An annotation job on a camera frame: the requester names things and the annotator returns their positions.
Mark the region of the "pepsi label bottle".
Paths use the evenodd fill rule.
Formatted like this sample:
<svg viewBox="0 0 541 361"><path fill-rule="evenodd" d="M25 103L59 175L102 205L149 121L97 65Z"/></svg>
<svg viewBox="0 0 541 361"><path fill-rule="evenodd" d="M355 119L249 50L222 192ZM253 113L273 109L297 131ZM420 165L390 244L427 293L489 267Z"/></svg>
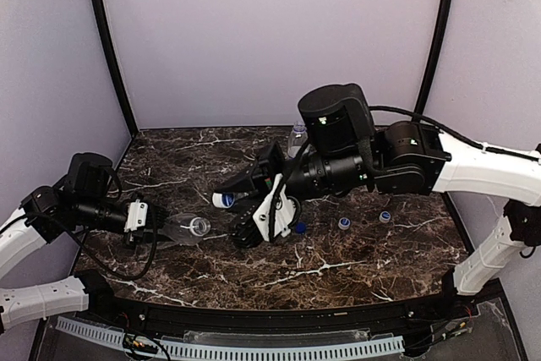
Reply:
<svg viewBox="0 0 541 361"><path fill-rule="evenodd" d="M308 133L305 124L302 121L297 121L288 136L287 156L293 159L307 139Z"/></svg>

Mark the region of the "clear bottle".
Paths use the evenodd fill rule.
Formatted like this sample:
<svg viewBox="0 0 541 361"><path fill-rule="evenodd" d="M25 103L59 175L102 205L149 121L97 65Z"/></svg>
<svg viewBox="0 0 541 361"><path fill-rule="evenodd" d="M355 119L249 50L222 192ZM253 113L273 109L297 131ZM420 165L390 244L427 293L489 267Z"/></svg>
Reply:
<svg viewBox="0 0 541 361"><path fill-rule="evenodd" d="M192 213L181 213L170 216L160 230L160 235L168 243L176 245L196 245L211 230L210 221Z"/></svg>

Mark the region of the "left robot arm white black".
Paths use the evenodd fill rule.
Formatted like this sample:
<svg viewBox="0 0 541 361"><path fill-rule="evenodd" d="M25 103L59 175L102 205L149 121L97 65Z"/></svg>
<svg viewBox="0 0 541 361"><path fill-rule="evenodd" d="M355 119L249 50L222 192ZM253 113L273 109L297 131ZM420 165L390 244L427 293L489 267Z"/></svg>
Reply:
<svg viewBox="0 0 541 361"><path fill-rule="evenodd" d="M1 227L1 274L6 276L30 254L67 234L85 251L75 235L77 227L124 236L128 245L150 244L149 257L141 271L123 275L101 260L97 269L79 271L56 282L32 287L2 289L1 329L6 331L31 320L70 312L106 309L114 293L105 279L109 274L132 282L150 269L165 226L167 210L139 195L121 201L109 195L111 185L121 185L112 161L100 154L73 155L68 172L52 186L41 186L27 195Z"/></svg>

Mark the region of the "solid blue bottle cap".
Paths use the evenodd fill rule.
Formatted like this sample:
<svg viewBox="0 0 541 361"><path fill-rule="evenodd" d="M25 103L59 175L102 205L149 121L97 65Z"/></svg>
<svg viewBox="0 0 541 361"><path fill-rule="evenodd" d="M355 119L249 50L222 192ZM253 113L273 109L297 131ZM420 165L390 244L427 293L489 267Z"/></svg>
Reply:
<svg viewBox="0 0 541 361"><path fill-rule="evenodd" d="M297 234L305 234L307 230L307 226L304 222L298 222L295 226L295 233Z"/></svg>

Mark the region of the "white blue bottle cap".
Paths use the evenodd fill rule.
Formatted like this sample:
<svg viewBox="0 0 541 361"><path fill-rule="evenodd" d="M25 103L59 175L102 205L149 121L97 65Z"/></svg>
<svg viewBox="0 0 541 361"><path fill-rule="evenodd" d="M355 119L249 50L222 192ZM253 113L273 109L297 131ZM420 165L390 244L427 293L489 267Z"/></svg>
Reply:
<svg viewBox="0 0 541 361"><path fill-rule="evenodd" d="M382 211L380 213L379 219L382 223L388 223L391 221L391 213L388 211Z"/></svg>

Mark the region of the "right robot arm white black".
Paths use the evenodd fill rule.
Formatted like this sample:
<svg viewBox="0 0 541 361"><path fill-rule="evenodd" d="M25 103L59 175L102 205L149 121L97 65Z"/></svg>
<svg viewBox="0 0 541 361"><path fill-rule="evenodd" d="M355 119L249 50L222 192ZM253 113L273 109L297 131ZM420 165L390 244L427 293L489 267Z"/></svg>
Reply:
<svg viewBox="0 0 541 361"><path fill-rule="evenodd" d="M377 129L359 85L325 85L298 102L308 132L293 159L267 145L244 170L215 189L213 204L252 204L234 228L240 248L290 233L305 200L356 188L381 194L470 192L506 199L491 234L447 271L448 300L472 297L511 257L540 245L540 153L480 143L415 112Z"/></svg>

